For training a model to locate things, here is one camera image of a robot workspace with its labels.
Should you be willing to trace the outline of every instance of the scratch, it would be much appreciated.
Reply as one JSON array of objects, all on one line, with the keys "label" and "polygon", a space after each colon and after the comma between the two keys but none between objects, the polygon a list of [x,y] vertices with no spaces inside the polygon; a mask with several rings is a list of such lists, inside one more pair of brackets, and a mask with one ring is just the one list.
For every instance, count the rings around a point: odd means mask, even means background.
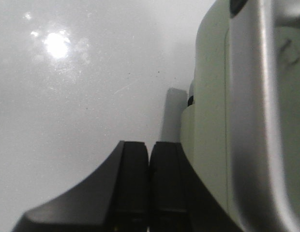
[{"label": "scratch", "polygon": [[134,80],[133,82],[129,83],[128,85],[126,85],[126,86],[124,86],[124,87],[118,89],[114,94],[117,94],[117,93],[119,93],[120,91],[122,91],[122,90],[128,88],[129,86],[131,86],[132,84],[134,84],[135,82],[137,82],[139,79],[140,79],[140,78],[138,78],[138,79]]}]

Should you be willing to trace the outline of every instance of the black plastic piece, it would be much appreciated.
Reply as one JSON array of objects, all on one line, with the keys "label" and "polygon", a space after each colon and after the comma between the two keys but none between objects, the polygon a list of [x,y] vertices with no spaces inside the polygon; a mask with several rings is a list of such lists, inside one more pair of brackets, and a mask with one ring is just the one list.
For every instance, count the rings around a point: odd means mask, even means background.
[{"label": "black plastic piece", "polygon": [[189,97],[188,106],[193,105],[193,102],[194,102],[194,96]]},{"label": "black plastic piece", "polygon": [[[119,142],[89,177],[59,197],[27,211],[13,232],[121,232],[135,231],[135,227],[145,231],[148,195],[147,191],[137,190],[139,186],[147,189],[145,160],[148,154],[143,143]],[[132,169],[136,162],[144,164]],[[128,195],[134,203],[126,202]],[[117,220],[119,212],[126,214],[126,224]]]},{"label": "black plastic piece", "polygon": [[[152,183],[155,196],[151,213],[157,212],[152,219],[152,232],[241,232],[201,182],[181,144],[157,143],[150,160],[150,172],[152,182],[161,181],[157,188]],[[175,217],[175,212],[181,212],[181,217]]]},{"label": "black plastic piece", "polygon": [[235,17],[245,6],[248,0],[230,0],[231,17]]}]

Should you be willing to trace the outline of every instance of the light green casing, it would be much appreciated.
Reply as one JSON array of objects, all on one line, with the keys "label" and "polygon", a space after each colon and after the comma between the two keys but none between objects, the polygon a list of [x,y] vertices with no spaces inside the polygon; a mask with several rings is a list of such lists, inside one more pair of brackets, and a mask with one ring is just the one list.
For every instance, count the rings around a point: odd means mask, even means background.
[{"label": "light green casing", "polygon": [[[239,224],[229,151],[229,17],[229,1],[217,0],[199,27],[194,104],[182,113],[180,140],[198,176]],[[300,29],[276,31],[285,179],[300,215]]]}]

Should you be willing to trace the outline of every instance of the silver metal frame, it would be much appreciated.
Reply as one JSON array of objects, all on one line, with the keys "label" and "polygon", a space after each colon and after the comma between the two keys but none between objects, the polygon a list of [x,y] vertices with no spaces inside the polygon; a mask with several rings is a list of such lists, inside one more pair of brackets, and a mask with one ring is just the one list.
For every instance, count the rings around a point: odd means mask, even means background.
[{"label": "silver metal frame", "polygon": [[248,0],[230,20],[233,189],[246,231],[300,232],[285,186],[276,26],[300,27],[300,0]]}]

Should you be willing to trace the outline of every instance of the white surface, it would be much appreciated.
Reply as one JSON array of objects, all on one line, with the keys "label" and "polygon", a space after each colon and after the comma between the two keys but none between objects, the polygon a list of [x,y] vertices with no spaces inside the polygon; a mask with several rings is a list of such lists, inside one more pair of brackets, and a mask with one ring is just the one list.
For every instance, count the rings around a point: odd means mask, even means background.
[{"label": "white surface", "polygon": [[189,89],[213,2],[0,0],[0,232],[85,178],[119,140],[151,151],[167,91]]}]

